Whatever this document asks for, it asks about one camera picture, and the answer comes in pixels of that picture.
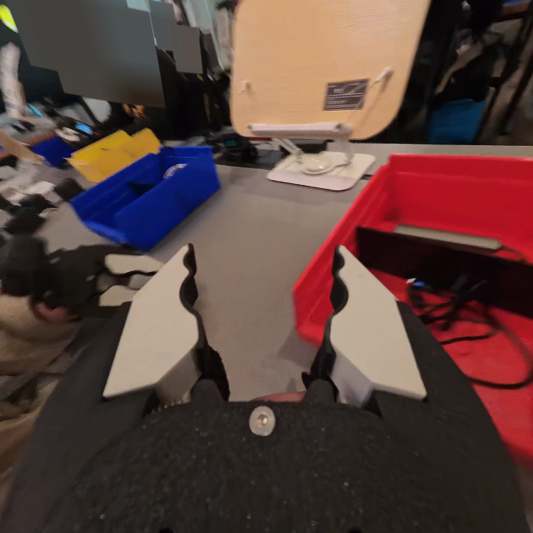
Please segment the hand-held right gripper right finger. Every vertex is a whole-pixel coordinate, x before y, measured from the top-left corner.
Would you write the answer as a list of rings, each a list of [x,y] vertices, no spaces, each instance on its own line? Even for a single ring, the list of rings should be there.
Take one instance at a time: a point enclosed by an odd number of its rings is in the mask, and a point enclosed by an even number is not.
[[[332,276],[333,310],[305,386],[326,381],[354,406],[368,405],[376,392],[425,400],[398,299],[345,246],[335,248]]]

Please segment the grey flat hub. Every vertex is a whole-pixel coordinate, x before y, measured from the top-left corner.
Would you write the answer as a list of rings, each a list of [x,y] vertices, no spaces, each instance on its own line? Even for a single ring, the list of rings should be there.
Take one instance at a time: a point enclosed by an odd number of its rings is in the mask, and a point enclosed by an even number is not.
[[[398,224],[393,233],[402,236],[426,239],[435,242],[448,243],[451,245],[479,248],[496,252],[503,248],[502,242],[493,237],[484,237],[468,233],[437,230],[432,228],[418,227],[414,225]]]

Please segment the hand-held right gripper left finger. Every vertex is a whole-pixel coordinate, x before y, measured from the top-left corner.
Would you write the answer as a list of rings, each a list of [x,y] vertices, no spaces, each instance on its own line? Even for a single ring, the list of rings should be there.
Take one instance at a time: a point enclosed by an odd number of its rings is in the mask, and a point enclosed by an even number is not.
[[[207,379],[229,400],[222,359],[195,309],[196,273],[194,246],[188,243],[133,297],[103,389],[105,399],[153,390],[160,402],[181,402]]]

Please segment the yellow plastic storage bin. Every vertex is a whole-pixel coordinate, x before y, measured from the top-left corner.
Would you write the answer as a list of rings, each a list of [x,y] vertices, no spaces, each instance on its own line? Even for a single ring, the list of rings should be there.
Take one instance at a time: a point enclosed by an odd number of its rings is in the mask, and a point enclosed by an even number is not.
[[[119,130],[100,141],[77,150],[67,162],[88,182],[100,183],[162,147],[152,130],[143,129],[129,135]]]

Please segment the red plastic storage bin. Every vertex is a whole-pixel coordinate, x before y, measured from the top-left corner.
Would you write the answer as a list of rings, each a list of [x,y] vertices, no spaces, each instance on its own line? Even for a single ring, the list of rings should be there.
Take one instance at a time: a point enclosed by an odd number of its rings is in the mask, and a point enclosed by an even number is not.
[[[532,265],[532,159],[390,156],[293,288],[304,341],[318,346],[332,313],[336,246],[358,258],[357,227],[393,233],[398,224],[497,238],[503,248],[496,252],[452,246]],[[532,466],[532,318],[370,271],[428,326],[474,385],[512,456]]]

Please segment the wooden book stand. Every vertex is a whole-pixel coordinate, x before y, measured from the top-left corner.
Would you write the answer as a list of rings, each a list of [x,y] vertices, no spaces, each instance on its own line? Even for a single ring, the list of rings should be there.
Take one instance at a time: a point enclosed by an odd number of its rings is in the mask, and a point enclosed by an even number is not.
[[[233,25],[231,123],[288,155],[272,182],[341,192],[376,157],[356,141],[395,119],[430,1],[241,1]]]

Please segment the black bin divider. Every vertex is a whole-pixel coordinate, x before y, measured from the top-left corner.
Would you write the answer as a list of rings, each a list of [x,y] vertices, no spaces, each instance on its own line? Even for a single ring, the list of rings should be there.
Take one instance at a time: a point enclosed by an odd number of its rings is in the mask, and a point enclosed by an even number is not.
[[[355,230],[358,258],[368,269],[532,318],[532,265],[411,236]]]

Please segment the person's left hand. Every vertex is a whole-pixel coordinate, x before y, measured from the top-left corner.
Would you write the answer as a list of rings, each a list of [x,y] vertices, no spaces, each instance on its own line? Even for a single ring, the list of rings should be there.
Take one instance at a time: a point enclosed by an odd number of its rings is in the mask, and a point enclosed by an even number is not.
[[[64,307],[50,308],[45,303],[35,303],[33,311],[42,320],[49,323],[58,323],[70,320],[70,311]]]

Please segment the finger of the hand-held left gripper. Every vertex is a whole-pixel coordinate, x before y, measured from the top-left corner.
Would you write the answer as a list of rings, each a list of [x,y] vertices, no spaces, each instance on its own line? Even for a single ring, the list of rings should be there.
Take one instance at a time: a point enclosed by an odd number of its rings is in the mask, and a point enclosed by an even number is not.
[[[118,307],[130,302],[145,285],[145,276],[123,276],[116,278],[98,299],[99,307]]]
[[[107,271],[114,276],[153,276],[164,264],[146,255],[108,254],[104,258]]]

